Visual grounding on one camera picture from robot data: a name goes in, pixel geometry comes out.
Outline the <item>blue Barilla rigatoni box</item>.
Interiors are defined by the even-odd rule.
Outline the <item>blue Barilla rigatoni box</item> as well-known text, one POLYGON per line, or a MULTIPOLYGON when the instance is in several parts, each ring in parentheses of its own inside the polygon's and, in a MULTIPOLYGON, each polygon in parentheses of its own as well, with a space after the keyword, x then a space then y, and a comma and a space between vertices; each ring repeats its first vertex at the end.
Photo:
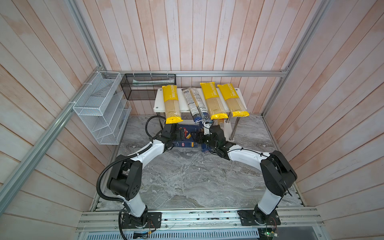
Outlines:
POLYGON ((176 148, 198 148, 198 133, 202 131, 199 125, 177 124, 177 138, 174 141, 176 148))

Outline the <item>red spaghetti bag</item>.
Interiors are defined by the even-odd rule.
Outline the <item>red spaghetti bag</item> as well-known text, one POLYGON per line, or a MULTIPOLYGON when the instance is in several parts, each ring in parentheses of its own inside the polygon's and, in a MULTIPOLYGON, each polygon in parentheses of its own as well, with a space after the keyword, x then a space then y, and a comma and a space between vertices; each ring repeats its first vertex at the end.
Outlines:
POLYGON ((225 123, 226 123, 226 119, 218 119, 217 120, 217 125, 220 126, 220 128, 222 128, 222 129, 225 128, 225 123))

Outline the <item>yellow Pastatime spaghetti bag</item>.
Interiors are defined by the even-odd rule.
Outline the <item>yellow Pastatime spaghetti bag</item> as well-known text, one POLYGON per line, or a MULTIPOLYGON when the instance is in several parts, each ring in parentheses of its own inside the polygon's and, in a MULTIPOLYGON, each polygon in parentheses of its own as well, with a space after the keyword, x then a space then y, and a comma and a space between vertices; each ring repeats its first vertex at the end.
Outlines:
POLYGON ((227 119, 228 115, 219 97, 215 83, 200 83, 200 86, 202 88, 211 119, 227 119))
POLYGON ((182 122, 177 86, 162 86, 162 91, 166 109, 166 124, 178 124, 182 122))
POLYGON ((218 85, 218 88, 233 117, 243 118, 250 115, 231 83, 218 85))

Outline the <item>clear blue-ended spaghetti bag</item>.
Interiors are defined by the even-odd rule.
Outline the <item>clear blue-ended spaghetti bag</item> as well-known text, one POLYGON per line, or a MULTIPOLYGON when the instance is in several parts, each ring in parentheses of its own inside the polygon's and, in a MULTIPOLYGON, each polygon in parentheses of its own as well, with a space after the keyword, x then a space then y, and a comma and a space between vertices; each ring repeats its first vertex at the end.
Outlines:
POLYGON ((187 105, 192 114, 194 122, 212 124, 213 120, 211 120, 208 109, 204 104, 197 88, 182 89, 182 92, 187 101, 187 105))

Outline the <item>blue Barilla spaghetti bag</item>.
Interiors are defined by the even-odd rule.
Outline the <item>blue Barilla spaghetti bag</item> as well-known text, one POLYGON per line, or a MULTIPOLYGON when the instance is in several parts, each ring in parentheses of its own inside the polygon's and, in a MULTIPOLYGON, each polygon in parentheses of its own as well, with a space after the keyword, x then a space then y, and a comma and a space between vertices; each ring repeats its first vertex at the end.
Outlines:
POLYGON ((212 148, 206 144, 201 144, 201 147, 202 147, 202 152, 203 153, 209 153, 212 151, 212 148))

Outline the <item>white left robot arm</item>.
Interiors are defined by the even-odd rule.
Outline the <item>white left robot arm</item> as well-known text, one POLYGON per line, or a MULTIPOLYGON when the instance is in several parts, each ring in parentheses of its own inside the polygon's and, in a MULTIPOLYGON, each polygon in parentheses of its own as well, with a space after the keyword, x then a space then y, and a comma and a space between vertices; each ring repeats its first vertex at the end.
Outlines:
POLYGON ((150 142, 139 151, 123 156, 101 172, 96 190, 100 198, 119 202, 123 208, 119 211, 119 230, 156 229, 161 227, 161 212, 150 213, 140 196, 142 173, 145 165, 155 157, 174 147, 174 141, 180 136, 179 124, 165 124, 155 136, 148 135, 150 142))

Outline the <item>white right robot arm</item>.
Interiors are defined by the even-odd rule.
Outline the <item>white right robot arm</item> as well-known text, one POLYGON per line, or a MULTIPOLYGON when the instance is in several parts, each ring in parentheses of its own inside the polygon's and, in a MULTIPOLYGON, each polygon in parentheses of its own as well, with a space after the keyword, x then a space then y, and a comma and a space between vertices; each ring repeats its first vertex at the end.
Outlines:
POLYGON ((220 126, 204 126, 203 129, 204 134, 200 136, 199 142, 208 146, 212 154, 262 172, 266 190, 253 210, 238 210, 242 226, 280 225, 276 208, 298 178, 283 153, 262 153, 229 142, 220 126))

